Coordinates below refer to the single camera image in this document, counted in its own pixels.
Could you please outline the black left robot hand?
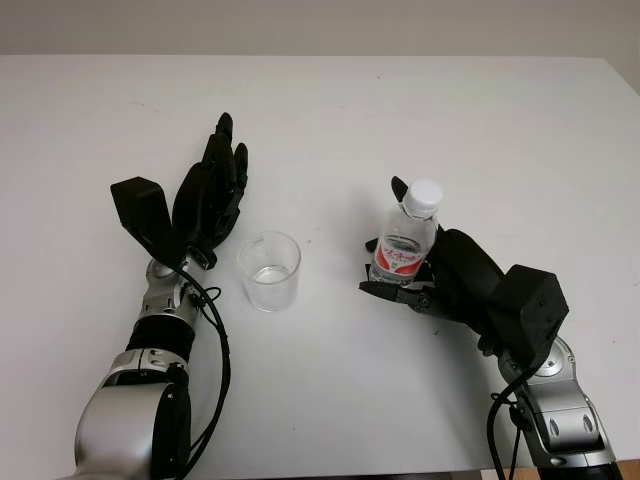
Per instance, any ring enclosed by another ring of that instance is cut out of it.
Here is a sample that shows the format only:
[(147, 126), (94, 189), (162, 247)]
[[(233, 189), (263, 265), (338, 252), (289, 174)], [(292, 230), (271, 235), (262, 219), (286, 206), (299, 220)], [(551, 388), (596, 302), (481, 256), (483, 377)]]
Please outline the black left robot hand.
[(215, 249), (235, 226), (248, 182), (248, 149), (243, 143), (233, 147), (232, 139), (233, 119), (225, 112), (173, 204), (173, 229), (206, 270), (216, 265)]

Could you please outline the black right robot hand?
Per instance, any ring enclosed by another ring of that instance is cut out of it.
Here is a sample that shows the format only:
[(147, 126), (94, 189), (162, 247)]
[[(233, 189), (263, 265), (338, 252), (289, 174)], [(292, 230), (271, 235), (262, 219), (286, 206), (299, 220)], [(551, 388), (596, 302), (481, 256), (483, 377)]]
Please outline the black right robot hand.
[(504, 277), (497, 264), (467, 234), (444, 229), (437, 218), (443, 191), (432, 181), (411, 185), (391, 179), (396, 204), (378, 238), (359, 289), (425, 315), (468, 326), (485, 356), (499, 356), (504, 343), (489, 318), (487, 302)]

